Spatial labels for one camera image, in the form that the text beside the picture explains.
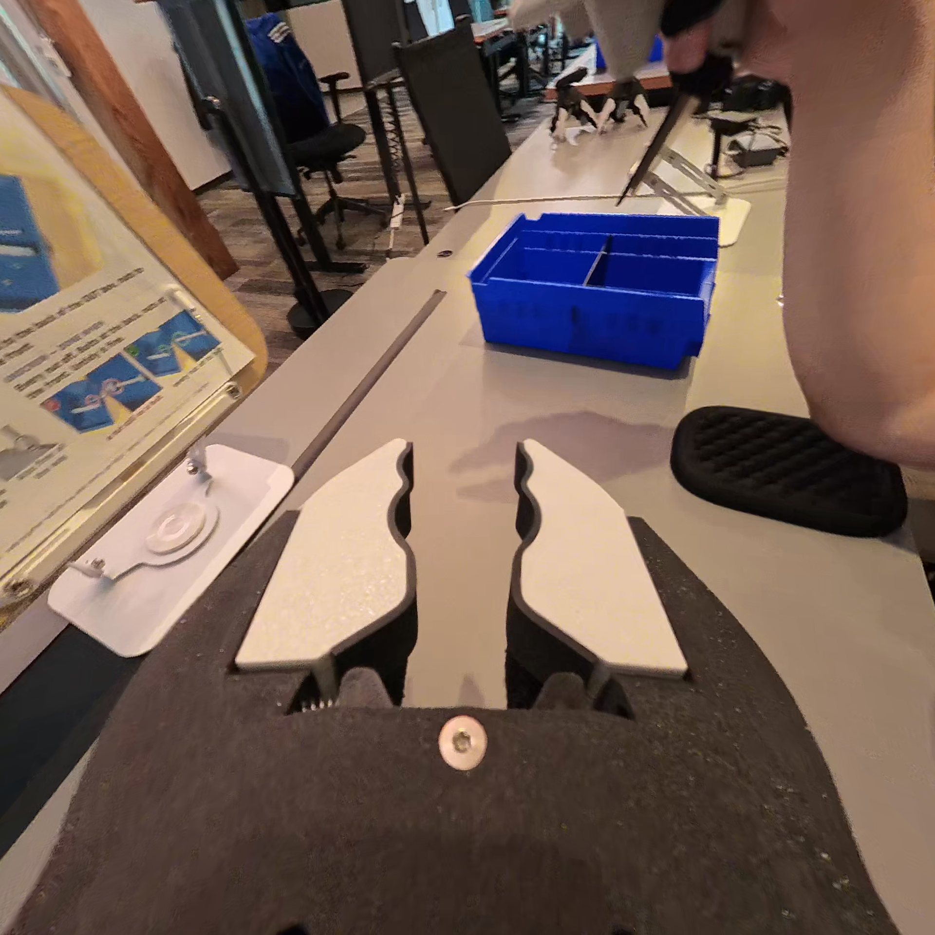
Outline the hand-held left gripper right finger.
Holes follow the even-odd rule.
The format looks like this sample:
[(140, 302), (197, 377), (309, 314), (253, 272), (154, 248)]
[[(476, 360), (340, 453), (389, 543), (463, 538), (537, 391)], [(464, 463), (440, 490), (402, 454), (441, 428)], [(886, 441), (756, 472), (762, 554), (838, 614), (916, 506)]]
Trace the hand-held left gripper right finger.
[(625, 510), (542, 443), (517, 444), (516, 527), (508, 636), (545, 681), (568, 665), (586, 681), (681, 681), (688, 663)]

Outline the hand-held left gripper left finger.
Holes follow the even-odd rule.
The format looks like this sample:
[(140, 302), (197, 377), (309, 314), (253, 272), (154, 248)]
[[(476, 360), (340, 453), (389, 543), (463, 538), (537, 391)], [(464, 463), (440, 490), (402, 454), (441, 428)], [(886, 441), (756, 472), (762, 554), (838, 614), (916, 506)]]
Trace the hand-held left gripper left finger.
[(397, 667), (417, 633), (415, 558), (408, 543), (414, 451), (394, 438), (312, 494), (248, 625), (240, 671), (322, 670), (389, 643)]

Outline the black mesh elbow pad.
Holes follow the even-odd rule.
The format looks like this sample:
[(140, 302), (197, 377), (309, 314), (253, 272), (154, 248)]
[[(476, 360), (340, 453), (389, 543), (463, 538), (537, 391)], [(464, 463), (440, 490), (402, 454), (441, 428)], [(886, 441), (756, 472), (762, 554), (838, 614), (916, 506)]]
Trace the black mesh elbow pad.
[(675, 428), (670, 465), (711, 505), (832, 535), (879, 539), (908, 516), (896, 465), (842, 446), (807, 418), (696, 409)]

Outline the person's right hand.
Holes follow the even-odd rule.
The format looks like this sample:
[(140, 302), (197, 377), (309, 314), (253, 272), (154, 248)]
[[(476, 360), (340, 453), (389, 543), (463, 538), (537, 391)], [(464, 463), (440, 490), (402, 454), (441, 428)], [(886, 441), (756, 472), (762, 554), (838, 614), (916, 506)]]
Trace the person's right hand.
[[(664, 59), (672, 73), (688, 74), (713, 50), (722, 19), (719, 1), (671, 1), (664, 5), (660, 31)], [(799, 2), (742, 2), (739, 65), (743, 74), (780, 79), (788, 72), (786, 44)]]

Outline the idle gripper with white fingers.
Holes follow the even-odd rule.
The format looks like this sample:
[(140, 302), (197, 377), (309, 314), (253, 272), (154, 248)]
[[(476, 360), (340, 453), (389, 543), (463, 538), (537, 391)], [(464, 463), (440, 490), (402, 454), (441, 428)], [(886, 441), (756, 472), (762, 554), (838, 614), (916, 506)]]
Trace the idle gripper with white fingers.
[(628, 114), (635, 116), (647, 127), (648, 122), (644, 111), (647, 110), (646, 93), (642, 83), (636, 76), (618, 81), (611, 88), (596, 119), (596, 127), (600, 134), (607, 132), (612, 124), (625, 123)]
[(555, 144), (565, 142), (568, 129), (574, 127), (598, 132), (598, 117), (578, 89), (578, 84), (587, 76), (588, 69), (578, 66), (555, 79), (555, 113), (549, 131)]

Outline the black bag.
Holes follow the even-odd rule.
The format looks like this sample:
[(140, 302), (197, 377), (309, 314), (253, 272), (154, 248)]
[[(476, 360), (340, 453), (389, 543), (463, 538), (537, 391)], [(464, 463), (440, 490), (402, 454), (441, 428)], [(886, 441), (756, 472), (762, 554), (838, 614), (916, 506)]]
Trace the black bag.
[(765, 112), (785, 107), (788, 87), (760, 76), (736, 77), (721, 95), (721, 109), (728, 112)]

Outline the black power adapter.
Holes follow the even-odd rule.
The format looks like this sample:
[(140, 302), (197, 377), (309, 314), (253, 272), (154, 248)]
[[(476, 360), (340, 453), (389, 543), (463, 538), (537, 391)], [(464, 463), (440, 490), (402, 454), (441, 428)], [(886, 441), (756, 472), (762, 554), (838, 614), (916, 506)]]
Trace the black power adapter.
[(740, 169), (770, 167), (787, 157), (788, 152), (789, 146), (781, 138), (759, 133), (735, 137), (728, 149), (729, 157)]

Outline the silver laptop stand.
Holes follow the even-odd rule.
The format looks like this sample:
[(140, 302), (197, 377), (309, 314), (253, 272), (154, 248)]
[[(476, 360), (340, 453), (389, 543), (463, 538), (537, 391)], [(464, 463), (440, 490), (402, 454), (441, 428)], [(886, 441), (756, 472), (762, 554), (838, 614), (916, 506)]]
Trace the silver laptop stand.
[(646, 152), (633, 163), (625, 197), (647, 196), (659, 201), (657, 214), (670, 217), (713, 218), (719, 222), (718, 243), (737, 243), (751, 203), (732, 195), (721, 181), (670, 145), (649, 161)]

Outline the blue plastic bin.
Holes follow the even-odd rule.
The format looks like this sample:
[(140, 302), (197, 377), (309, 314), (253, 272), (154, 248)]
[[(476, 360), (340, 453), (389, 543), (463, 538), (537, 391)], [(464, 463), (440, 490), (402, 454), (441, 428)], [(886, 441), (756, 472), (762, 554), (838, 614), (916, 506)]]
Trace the blue plastic bin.
[(677, 370), (705, 340), (712, 216), (520, 214), (468, 275), (485, 341)]

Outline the black screen stand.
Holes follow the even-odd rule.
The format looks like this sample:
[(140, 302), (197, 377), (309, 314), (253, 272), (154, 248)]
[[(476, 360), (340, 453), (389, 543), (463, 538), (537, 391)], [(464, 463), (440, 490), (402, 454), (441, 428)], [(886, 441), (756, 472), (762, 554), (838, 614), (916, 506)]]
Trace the black screen stand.
[(245, 182), (247, 191), (251, 193), (273, 238), (294, 287), (296, 303), (288, 311), (287, 321), (292, 331), (302, 340), (306, 340), (352, 297), (352, 293), (346, 289), (330, 289), (324, 292), (318, 289), (311, 276), (309, 264), (303, 258), (298, 242), (281, 210), (278, 198), (263, 188), (221, 102), (212, 96), (201, 97), (195, 108), (199, 118), (206, 121), (220, 136), (232, 170)]

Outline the wooden instruction board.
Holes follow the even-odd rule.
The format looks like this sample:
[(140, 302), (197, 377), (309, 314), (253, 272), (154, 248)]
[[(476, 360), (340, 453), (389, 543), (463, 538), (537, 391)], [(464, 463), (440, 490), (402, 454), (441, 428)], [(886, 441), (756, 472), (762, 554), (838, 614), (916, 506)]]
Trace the wooden instruction board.
[(2, 629), (263, 380), (257, 323), (83, 126), (2, 85)]

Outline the blue jacket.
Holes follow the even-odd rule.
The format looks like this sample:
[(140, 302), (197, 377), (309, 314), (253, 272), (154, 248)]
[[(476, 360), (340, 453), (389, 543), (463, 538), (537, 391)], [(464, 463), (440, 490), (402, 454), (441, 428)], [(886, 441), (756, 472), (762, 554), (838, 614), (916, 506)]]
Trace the blue jacket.
[(327, 130), (331, 121), (320, 84), (291, 27), (276, 13), (246, 19), (244, 24), (286, 141), (300, 143)]

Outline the large black screen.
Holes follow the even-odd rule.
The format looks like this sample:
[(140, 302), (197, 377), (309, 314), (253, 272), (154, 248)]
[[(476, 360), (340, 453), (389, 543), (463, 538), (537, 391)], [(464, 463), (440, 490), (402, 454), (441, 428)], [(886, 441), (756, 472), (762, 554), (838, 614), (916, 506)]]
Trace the large black screen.
[(248, 167), (261, 191), (298, 194), (298, 174), (271, 91), (234, 1), (158, 1), (193, 104), (209, 138), (228, 158), (234, 178), (248, 189)]

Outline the wooden pillar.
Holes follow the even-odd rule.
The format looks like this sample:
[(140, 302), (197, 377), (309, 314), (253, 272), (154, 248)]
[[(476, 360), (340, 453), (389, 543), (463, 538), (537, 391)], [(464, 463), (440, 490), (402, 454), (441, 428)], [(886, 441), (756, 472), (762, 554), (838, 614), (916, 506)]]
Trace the wooden pillar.
[(239, 267), (150, 124), (118, 64), (77, 1), (27, 1), (72, 83), (125, 165), (222, 280)]

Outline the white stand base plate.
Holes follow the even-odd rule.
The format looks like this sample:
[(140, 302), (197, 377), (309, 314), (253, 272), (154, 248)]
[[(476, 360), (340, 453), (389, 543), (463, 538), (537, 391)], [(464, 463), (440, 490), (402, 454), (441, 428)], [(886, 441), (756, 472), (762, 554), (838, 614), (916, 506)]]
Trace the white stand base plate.
[(113, 654), (146, 655), (290, 491), (285, 465), (223, 445), (198, 447), (70, 562), (53, 613)]

